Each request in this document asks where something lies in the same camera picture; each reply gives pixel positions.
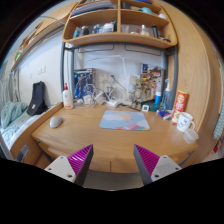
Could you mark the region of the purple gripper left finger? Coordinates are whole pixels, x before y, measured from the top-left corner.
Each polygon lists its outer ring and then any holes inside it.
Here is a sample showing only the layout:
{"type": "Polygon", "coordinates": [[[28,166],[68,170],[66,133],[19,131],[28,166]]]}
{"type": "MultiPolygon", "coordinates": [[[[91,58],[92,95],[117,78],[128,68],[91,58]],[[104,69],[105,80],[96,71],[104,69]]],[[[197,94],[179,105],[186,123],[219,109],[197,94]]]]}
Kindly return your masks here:
{"type": "Polygon", "coordinates": [[[60,155],[45,168],[45,171],[82,186],[92,157],[93,145],[88,145],[68,157],[60,155]]]}

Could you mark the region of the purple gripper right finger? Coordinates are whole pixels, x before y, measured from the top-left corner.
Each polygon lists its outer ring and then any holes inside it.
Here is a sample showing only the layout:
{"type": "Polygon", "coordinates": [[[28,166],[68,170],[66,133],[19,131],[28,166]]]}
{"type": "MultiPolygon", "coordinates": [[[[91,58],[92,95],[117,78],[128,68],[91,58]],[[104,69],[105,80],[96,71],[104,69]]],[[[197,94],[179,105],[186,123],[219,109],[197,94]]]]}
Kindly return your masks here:
{"type": "Polygon", "coordinates": [[[144,185],[181,170],[169,156],[158,156],[137,144],[134,145],[134,157],[144,185]]]}

